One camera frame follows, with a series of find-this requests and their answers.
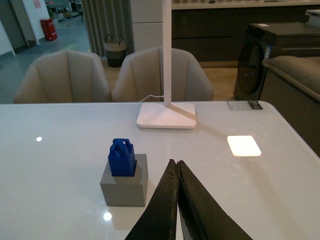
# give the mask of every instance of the woven basket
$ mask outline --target woven basket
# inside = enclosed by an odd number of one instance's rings
[[[105,36],[103,42],[108,65],[113,68],[121,67],[127,55],[127,42],[124,39],[113,38],[110,34]]]

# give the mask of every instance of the door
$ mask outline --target door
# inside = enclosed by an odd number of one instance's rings
[[[0,20],[12,48],[16,53],[19,52],[19,49],[27,44],[10,0],[0,0]]]
[[[240,53],[236,81],[244,94],[251,95],[262,81],[264,58],[261,47],[255,42],[246,43]]]

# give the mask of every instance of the blue block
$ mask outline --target blue block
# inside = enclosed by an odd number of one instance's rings
[[[115,138],[108,156],[113,177],[133,177],[136,170],[134,145],[129,139]]]

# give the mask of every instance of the front-loading washer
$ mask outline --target front-loading washer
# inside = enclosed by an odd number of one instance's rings
[[[249,24],[238,59],[235,99],[260,99],[267,72],[262,61],[276,56],[320,56],[320,29],[300,22]]]

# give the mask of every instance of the gray cube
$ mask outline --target gray cube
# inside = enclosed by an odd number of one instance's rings
[[[134,176],[112,176],[109,161],[106,163],[100,186],[108,206],[146,205],[148,164],[146,154],[135,154]]]

